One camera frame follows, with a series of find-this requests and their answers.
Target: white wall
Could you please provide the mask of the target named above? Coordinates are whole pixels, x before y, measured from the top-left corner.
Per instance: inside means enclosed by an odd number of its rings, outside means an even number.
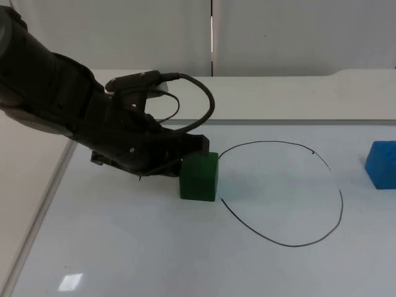
[[[13,0],[51,51],[91,69],[210,75],[210,1]]]
[[[213,73],[394,68],[395,12],[395,0],[213,0]]]

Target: green block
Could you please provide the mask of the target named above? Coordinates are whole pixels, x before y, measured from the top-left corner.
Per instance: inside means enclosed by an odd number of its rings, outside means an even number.
[[[218,176],[218,153],[191,155],[183,160],[179,175],[180,198],[214,201]]]

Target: blue cube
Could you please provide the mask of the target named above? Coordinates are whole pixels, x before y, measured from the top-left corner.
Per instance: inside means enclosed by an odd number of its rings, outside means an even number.
[[[365,168],[377,189],[396,189],[396,141],[374,141]]]

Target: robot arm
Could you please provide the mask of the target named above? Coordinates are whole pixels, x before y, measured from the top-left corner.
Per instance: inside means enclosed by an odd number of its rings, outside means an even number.
[[[209,98],[198,121],[171,130],[145,113],[148,97],[166,94],[158,86],[187,79]],[[111,80],[103,88],[91,71],[52,53],[27,31],[20,15],[0,7],[0,110],[16,121],[62,134],[93,150],[91,161],[138,176],[178,176],[183,158],[208,154],[209,140],[188,132],[213,113],[210,91],[185,74],[149,71]]]

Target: black wire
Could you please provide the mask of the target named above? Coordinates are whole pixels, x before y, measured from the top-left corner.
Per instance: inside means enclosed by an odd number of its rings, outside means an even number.
[[[290,144],[290,145],[296,145],[296,146],[299,146],[299,147],[303,147],[303,148],[305,148],[305,149],[307,149],[307,150],[310,150],[312,154],[317,155],[317,156],[322,160],[322,162],[326,165],[326,167],[329,169],[329,171],[331,172],[331,168],[330,168],[330,166],[327,164],[327,162],[326,162],[317,152],[315,152],[313,149],[311,149],[311,148],[309,148],[309,147],[307,147],[307,146],[305,146],[305,145],[303,145],[303,144],[297,144],[297,143],[294,143],[294,142],[287,142],[287,141],[280,141],[280,140],[258,140],[258,141],[246,142],[246,143],[244,143],[244,144],[238,144],[238,145],[235,145],[234,147],[229,148],[228,150],[225,150],[224,152],[222,152],[222,153],[220,154],[220,156],[218,157],[218,159],[220,159],[222,156],[224,156],[224,154],[226,154],[226,153],[229,152],[230,150],[233,150],[233,149],[235,149],[235,148],[237,148],[237,147],[241,147],[241,146],[249,145],[249,144],[257,144],[257,143],[261,143],[261,142],[278,142],[278,143],[282,143],[282,144]],[[312,245],[312,244],[318,243],[319,241],[322,241],[323,239],[325,239],[326,237],[328,237],[331,233],[333,233],[333,231],[336,230],[336,229],[338,228],[338,226],[340,225],[341,219],[342,219],[342,213],[343,213],[343,209],[344,209],[344,200],[343,200],[343,196],[342,196],[341,189],[338,189],[338,191],[339,191],[339,193],[340,193],[340,198],[341,198],[341,208],[340,208],[340,215],[338,216],[338,221],[337,221],[337,223],[335,224],[335,226],[334,226],[329,232],[327,232],[327,233],[326,233],[324,236],[322,236],[321,238],[319,238],[319,239],[317,239],[317,240],[315,240],[315,241],[311,241],[311,242],[309,242],[309,243],[304,243],[304,244],[286,244],[286,243],[281,243],[281,242],[279,242],[279,241],[276,241],[276,240],[274,240],[274,239],[269,238],[269,237],[266,236],[266,235],[263,235],[262,233],[260,233],[260,232],[258,232],[257,230],[255,230],[253,227],[250,227],[250,226],[249,226],[247,223],[245,223],[241,218],[239,218],[238,215],[231,209],[231,207],[229,207],[229,206],[227,205],[227,203],[224,201],[224,199],[223,199],[222,197],[220,197],[220,199],[221,199],[221,201],[223,202],[224,206],[231,212],[231,214],[232,214],[238,221],[240,221],[247,229],[251,230],[251,231],[254,232],[255,234],[257,234],[257,235],[263,237],[264,239],[266,239],[266,240],[268,240],[268,241],[271,241],[272,243],[275,243],[275,244],[277,244],[277,245],[279,245],[279,246],[286,246],[286,247],[289,247],[289,248],[301,248],[301,247],[303,247],[303,246],[310,246],[310,245]]]
[[[178,107],[177,107],[176,111],[175,111],[171,116],[169,116],[169,117],[167,117],[167,118],[165,118],[165,119],[158,120],[158,121],[157,121],[158,124],[161,124],[161,123],[163,123],[163,122],[165,122],[165,121],[167,121],[167,120],[173,118],[174,116],[177,115],[177,113],[178,113],[179,110],[180,110],[180,101],[179,101],[179,98],[176,97],[175,95],[169,93],[169,92],[164,91],[164,90],[135,89],[135,90],[131,90],[130,92],[126,92],[126,93],[123,94],[123,95],[129,95],[129,94],[133,94],[133,93],[157,93],[157,94],[162,94],[162,95],[166,95],[166,96],[169,96],[169,97],[173,98],[173,99],[177,102]],[[129,105],[128,105],[128,104],[123,104],[123,105],[124,105],[123,107],[129,109]]]
[[[183,73],[163,74],[164,77],[169,77],[169,75],[173,77],[170,80],[185,79],[185,80],[188,80],[189,82],[193,83],[197,87],[199,87],[208,97],[209,109],[203,115],[203,117],[201,117],[197,121],[193,122],[192,124],[187,125],[187,126],[182,127],[182,128],[179,128],[179,129],[172,130],[172,131],[164,132],[164,133],[147,134],[147,135],[145,135],[145,141],[163,140],[163,139],[169,139],[169,138],[174,138],[174,137],[183,135],[183,134],[185,134],[185,133],[187,133],[187,132],[189,132],[189,131],[197,128],[197,127],[199,127],[203,123],[205,123],[206,120],[208,120],[210,118],[210,116],[213,114],[213,112],[215,110],[215,99],[214,99],[211,91],[202,82],[200,82],[199,80],[197,80],[197,79],[195,79],[195,78],[193,78],[193,77],[191,77],[191,76],[189,76],[187,74],[183,74]],[[146,92],[154,92],[154,91],[165,92],[165,91],[161,91],[161,90],[146,90]]]

